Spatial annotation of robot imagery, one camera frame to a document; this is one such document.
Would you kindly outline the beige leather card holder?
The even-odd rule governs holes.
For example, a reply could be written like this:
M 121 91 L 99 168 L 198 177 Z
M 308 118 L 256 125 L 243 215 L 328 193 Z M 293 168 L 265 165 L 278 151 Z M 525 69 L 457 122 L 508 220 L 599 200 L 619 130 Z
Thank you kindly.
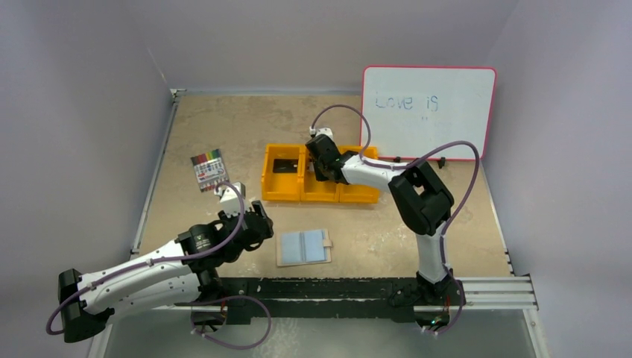
M 331 263 L 332 246 L 325 229 L 281 233 L 276 238 L 276 266 Z

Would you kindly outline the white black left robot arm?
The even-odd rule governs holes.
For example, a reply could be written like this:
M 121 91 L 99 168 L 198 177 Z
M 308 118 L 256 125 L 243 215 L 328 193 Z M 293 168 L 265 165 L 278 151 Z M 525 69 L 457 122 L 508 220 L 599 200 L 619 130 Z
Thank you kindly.
M 217 269 L 254 251 L 274 234 L 274 223 L 261 201 L 244 213 L 224 211 L 216 220 L 195 224 L 164 246 L 113 268 L 82 274 L 68 269 L 58 276 L 61 319 L 66 343 L 80 342 L 108 324 L 134 313 L 172 304 L 215 304 L 227 293 Z

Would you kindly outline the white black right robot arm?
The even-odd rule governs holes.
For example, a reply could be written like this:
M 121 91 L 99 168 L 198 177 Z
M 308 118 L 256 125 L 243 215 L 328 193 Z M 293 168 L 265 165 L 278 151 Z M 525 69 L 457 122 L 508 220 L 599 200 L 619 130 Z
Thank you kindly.
M 430 304 L 444 298 L 452 280 L 441 231 L 455 200 L 430 164 L 407 166 L 368 158 L 362 152 L 342 153 L 326 134 L 313 136 L 306 150 L 318 181 L 368 186 L 392 195 L 402 221 L 417 239 L 420 297 Z

